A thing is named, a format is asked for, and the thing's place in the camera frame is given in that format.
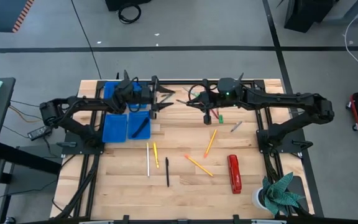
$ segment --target black floor stripe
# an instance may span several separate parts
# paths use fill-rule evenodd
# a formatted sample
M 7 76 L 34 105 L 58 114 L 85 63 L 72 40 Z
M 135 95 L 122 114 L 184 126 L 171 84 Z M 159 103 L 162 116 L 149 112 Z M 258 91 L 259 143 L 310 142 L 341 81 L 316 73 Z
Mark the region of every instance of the black floor stripe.
M 280 47 L 282 52 L 336 52 L 346 51 L 345 47 Z M 93 52 L 176 52 L 176 51 L 276 51 L 273 46 L 167 46 L 167 47 L 93 47 Z M 349 47 L 358 51 L 358 47 Z M 54 48 L 0 48 L 0 54 L 7 53 L 65 53 L 91 52 L 89 47 Z
M 276 32 L 276 28 L 274 26 L 274 21 L 273 21 L 272 13 L 270 11 L 269 3 L 267 2 L 267 0 L 262 0 L 262 2 L 264 4 L 266 18 L 267 18 L 268 26 L 270 28 L 270 33 L 272 35 L 278 64 L 280 66 L 280 70 L 281 70 L 282 77 L 283 77 L 283 84 L 284 84 L 285 90 L 287 93 L 293 93 L 292 86 L 290 83 L 290 77 L 288 76 L 287 66 L 285 65 L 285 61 L 284 61 L 284 56 L 283 56 L 283 52 L 282 52 L 283 48 L 281 48 L 280 41 L 278 40 L 278 35 Z M 310 191 L 310 195 L 311 195 L 311 199 L 312 199 L 312 203 L 313 203 L 314 213 L 319 217 L 324 217 L 323 208 L 321 206 L 321 201 L 320 201 L 320 197 L 319 197 L 318 189 L 317 189 L 317 185 L 316 185 L 316 179 L 314 178 L 313 168 L 311 166 L 310 156 L 309 156 L 309 153 L 307 150 L 305 150 L 303 152 L 302 164 L 305 169 L 306 179 L 308 182 L 308 187 L 309 187 L 309 191 Z
M 93 52 L 174 52 L 174 51 L 274 51 L 273 46 L 168 46 L 168 47 L 93 47 Z M 89 47 L 0 48 L 0 53 L 91 52 Z
M 278 65 L 280 66 L 281 74 L 283 77 L 284 88 L 286 93 L 292 93 L 290 77 L 288 76 L 287 66 L 285 65 L 283 52 L 281 51 L 280 42 L 278 41 L 278 35 L 277 35 L 276 27 L 274 26 L 272 12 L 270 11 L 270 6 L 267 0 L 262 0 L 262 2 L 264 4 L 268 27 L 270 29 L 270 33 L 272 34 L 273 44 L 278 59 Z
M 350 51 L 358 51 L 358 46 L 348 46 Z M 330 52 L 330 51 L 346 51 L 345 47 L 337 46 L 337 47 L 304 47 L 304 46 L 291 46 L 291 47 L 281 47 L 281 51 L 289 51 L 289 52 Z

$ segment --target red stapler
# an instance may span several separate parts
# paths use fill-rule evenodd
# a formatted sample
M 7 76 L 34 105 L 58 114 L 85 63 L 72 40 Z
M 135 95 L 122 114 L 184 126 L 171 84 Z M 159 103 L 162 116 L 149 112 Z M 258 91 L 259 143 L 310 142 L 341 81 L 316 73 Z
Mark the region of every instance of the red stapler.
M 229 174 L 231 190 L 234 194 L 241 193 L 241 175 L 239 170 L 239 161 L 236 155 L 229 155 L 227 157 L 229 163 Z

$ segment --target wood plank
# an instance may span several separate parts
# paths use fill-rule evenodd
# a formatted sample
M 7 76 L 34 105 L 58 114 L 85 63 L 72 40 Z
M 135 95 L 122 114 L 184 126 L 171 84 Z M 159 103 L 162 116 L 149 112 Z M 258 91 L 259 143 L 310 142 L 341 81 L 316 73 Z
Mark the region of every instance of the wood plank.
M 265 80 L 269 93 L 283 93 L 280 80 Z M 167 85 L 175 90 L 168 101 L 174 105 L 165 108 L 152 121 L 152 137 L 148 141 L 127 140 L 125 143 L 106 144 L 100 158 L 96 190 L 94 194 L 94 220 L 122 219 L 130 215 L 136 220 L 162 219 L 231 219 L 233 214 L 241 218 L 272 218 L 268 211 L 255 208 L 251 195 L 261 187 L 265 165 L 258 151 L 255 136 L 257 121 L 255 111 L 224 108 L 224 124 L 212 118 L 210 126 L 203 124 L 199 110 L 186 107 L 176 100 L 187 100 L 183 85 Z M 83 80 L 78 96 L 94 97 L 96 80 Z M 271 108 L 274 122 L 282 123 L 290 118 L 285 108 Z M 90 121 L 90 112 L 78 112 L 74 118 L 83 124 Z M 243 123 L 233 132 L 231 128 L 239 121 Z M 213 131 L 216 139 L 207 158 L 203 157 Z M 160 168 L 155 165 L 153 150 L 150 150 L 150 173 L 147 177 L 146 142 L 155 141 L 158 147 Z M 196 167 L 184 155 L 189 154 L 214 174 L 210 177 Z M 235 154 L 239 160 L 242 192 L 233 195 L 229 184 L 227 156 Z M 170 161 L 170 187 L 166 186 L 165 157 Z M 284 173 L 294 172 L 303 179 L 306 198 L 311 206 L 310 194 L 301 161 L 292 155 L 282 155 Z M 57 205 L 64 207 L 77 189 L 83 156 L 76 156 L 61 171 L 55 194 Z M 83 200 L 81 214 L 85 214 Z M 59 211 L 52 208 L 51 216 Z

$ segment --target caster wheel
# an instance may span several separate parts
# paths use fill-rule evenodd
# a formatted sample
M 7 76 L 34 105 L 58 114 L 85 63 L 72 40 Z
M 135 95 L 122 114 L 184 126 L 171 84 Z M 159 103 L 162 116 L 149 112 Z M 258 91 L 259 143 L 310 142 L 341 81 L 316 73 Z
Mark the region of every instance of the caster wheel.
M 346 105 L 346 109 L 350 110 L 352 108 L 352 102 L 348 102 Z
M 6 217 L 4 224 L 16 224 L 16 219 L 13 217 Z
M 353 131 L 358 131 L 357 124 L 353 125 L 352 129 L 353 129 Z

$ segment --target potted plant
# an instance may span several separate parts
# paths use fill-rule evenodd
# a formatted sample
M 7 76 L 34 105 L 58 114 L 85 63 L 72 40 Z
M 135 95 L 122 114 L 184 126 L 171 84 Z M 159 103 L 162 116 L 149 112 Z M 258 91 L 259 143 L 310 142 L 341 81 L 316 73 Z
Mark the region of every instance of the potted plant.
M 288 215 L 285 209 L 286 205 L 299 207 L 297 201 L 304 198 L 301 195 L 286 192 L 286 189 L 292 181 L 293 173 L 289 173 L 281 178 L 274 184 L 271 184 L 267 177 L 263 179 L 263 187 L 257 189 L 252 194 L 252 203 L 261 209 L 271 211 L 273 215 L 276 215 L 279 211 L 283 212 L 285 216 Z

